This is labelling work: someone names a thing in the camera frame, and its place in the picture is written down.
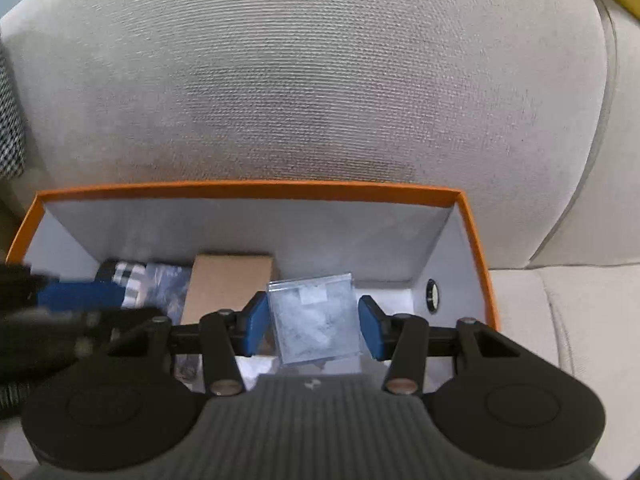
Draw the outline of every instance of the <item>sofa cushion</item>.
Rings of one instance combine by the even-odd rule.
[[[593,167],[557,231],[534,259],[537,266],[611,265],[640,261],[640,23],[603,0],[614,41],[607,121]]]
[[[558,366],[558,345],[545,287],[534,270],[492,270],[500,331]]]
[[[612,479],[626,478],[640,464],[640,266],[537,272],[564,321],[575,377],[606,409],[593,463]]]
[[[24,0],[0,25],[23,207],[111,182],[435,184],[503,268],[564,211],[606,79],[593,0]]]

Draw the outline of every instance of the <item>houndstooth pillow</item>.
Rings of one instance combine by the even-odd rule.
[[[0,48],[0,178],[24,169],[24,128]]]

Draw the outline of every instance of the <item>orange box rim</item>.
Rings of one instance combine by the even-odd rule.
[[[463,191],[446,187],[376,182],[210,180],[114,184],[72,187],[39,192],[9,249],[7,263],[20,263],[44,215],[47,202],[61,200],[108,200],[132,198],[256,198],[281,200],[337,200],[387,202],[452,207],[458,205],[471,244],[486,308],[486,321],[500,330],[494,292],[478,237],[478,230]]]

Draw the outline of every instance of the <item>folded clothing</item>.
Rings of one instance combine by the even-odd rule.
[[[107,260],[98,269],[95,279],[124,288],[123,308],[156,306],[178,325],[184,311],[191,267]]]

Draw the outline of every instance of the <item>logo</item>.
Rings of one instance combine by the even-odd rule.
[[[305,382],[305,388],[309,388],[310,390],[315,390],[316,388],[319,388],[321,384],[322,383],[318,379],[313,378]]]

